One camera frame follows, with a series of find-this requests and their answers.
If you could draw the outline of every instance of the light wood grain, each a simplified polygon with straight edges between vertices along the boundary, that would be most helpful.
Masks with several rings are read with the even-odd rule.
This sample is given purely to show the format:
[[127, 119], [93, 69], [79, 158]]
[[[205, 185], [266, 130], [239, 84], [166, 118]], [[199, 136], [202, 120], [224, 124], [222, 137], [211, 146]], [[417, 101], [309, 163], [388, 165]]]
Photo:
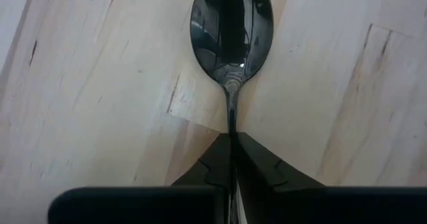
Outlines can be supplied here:
[[[0, 223], [44, 223], [74, 187], [168, 185], [227, 129], [192, 1], [17, 1], [1, 20]], [[272, 3], [238, 129], [328, 185], [426, 185], [426, 0]]]

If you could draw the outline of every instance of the spoon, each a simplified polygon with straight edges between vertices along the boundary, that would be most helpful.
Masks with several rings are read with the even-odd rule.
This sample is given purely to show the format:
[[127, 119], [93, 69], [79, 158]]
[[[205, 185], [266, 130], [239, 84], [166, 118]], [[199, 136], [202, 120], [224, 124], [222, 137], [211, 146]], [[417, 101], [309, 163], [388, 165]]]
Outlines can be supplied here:
[[260, 70], [273, 40], [270, 0], [194, 0], [190, 35], [201, 68], [226, 93], [228, 133], [232, 142], [229, 223], [239, 223], [236, 120], [242, 86]]

